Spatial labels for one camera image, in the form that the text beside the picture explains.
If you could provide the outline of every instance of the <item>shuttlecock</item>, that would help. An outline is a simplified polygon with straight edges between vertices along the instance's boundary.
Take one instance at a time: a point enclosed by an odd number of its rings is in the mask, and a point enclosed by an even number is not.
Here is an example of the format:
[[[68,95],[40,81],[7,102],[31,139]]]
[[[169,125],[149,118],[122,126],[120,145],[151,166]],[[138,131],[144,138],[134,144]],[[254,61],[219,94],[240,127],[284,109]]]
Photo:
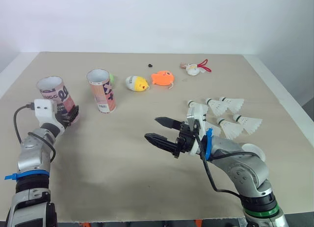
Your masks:
[[[219,136],[221,133],[220,127],[210,124],[209,122],[205,122],[205,131],[208,131],[208,129],[212,129],[212,135],[215,136]]]
[[[244,103],[244,99],[230,99],[226,97],[220,97],[219,100],[227,103],[228,108],[233,113],[237,113]]]
[[[239,114],[234,114],[234,120],[240,123],[249,135],[256,131],[263,121],[260,118],[247,118]]]
[[[229,140],[237,138],[243,131],[242,125],[228,122],[223,118],[218,118],[217,123],[220,125],[226,135],[226,138]]]
[[[223,101],[215,101],[211,98],[207,98],[205,103],[211,108],[216,117],[219,117],[228,109],[228,104]]]
[[[194,107],[196,104],[197,104],[197,103],[194,102],[194,101],[188,101],[188,102],[187,102],[187,106],[188,106],[189,108]]]

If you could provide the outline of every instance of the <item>yellow toy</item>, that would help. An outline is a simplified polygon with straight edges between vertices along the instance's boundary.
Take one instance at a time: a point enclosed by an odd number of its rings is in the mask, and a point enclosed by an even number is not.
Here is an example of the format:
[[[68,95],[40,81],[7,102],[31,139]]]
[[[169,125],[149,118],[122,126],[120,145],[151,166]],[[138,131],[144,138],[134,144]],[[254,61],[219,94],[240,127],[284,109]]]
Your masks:
[[[130,76],[126,79],[126,85],[133,91],[145,91],[149,89],[149,85],[145,78],[141,76]]]
[[[160,86],[168,86],[169,89],[173,87],[173,81],[175,80],[175,77],[170,71],[159,71],[156,74],[152,74],[153,84],[157,84]]]

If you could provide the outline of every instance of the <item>red string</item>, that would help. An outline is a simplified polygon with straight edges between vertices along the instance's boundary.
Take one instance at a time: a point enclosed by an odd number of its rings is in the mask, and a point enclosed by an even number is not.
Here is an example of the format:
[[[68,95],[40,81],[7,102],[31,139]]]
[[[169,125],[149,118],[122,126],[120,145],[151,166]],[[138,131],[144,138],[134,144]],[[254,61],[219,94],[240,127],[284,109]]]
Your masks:
[[[206,71],[211,72],[211,69],[205,66],[207,64],[207,62],[208,62],[208,59],[206,59],[202,63],[198,64],[197,67],[203,68]]]

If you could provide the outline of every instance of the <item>metal robot arm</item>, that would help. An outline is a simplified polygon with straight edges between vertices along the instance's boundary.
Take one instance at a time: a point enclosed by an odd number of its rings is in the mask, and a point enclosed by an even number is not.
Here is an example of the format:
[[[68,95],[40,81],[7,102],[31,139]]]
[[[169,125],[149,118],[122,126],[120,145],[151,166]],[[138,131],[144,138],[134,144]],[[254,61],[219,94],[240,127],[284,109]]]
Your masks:
[[[199,154],[209,173],[206,161],[222,169],[234,183],[238,194],[229,190],[218,190],[211,174],[208,174],[213,189],[240,198],[248,227],[288,227],[267,180],[269,171],[265,163],[256,154],[243,151],[237,143],[212,136],[217,128],[206,122],[207,110],[206,105],[194,104],[188,110],[187,122],[166,117],[155,119],[165,127],[180,131],[175,143],[155,133],[145,134],[145,138],[158,148],[171,152],[176,158],[180,152]]]
[[[57,106],[54,101],[35,100],[33,109],[40,128],[29,132],[21,142],[17,173],[5,177],[16,180],[16,194],[12,198],[6,227],[57,226],[54,204],[50,202],[50,163],[55,156],[53,144],[68,124],[56,119]],[[74,111],[76,117],[78,106]]]

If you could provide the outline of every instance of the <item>blue band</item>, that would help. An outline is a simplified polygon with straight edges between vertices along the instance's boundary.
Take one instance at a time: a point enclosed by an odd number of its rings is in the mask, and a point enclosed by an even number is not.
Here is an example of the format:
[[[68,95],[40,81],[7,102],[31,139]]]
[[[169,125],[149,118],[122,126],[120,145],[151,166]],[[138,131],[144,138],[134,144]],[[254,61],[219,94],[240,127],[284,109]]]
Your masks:
[[[208,161],[210,157],[210,152],[211,152],[211,136],[212,136],[212,128],[209,128],[208,131],[206,132],[207,136],[207,147],[206,147],[206,153],[205,153],[205,158],[206,161]]]
[[[9,176],[6,176],[4,179],[12,179],[12,180],[18,180],[21,177],[29,176],[29,175],[34,175],[34,174],[43,174],[43,175],[48,175],[49,172],[45,170],[33,170],[33,171],[28,171],[28,172],[23,172],[23,173],[13,173]]]

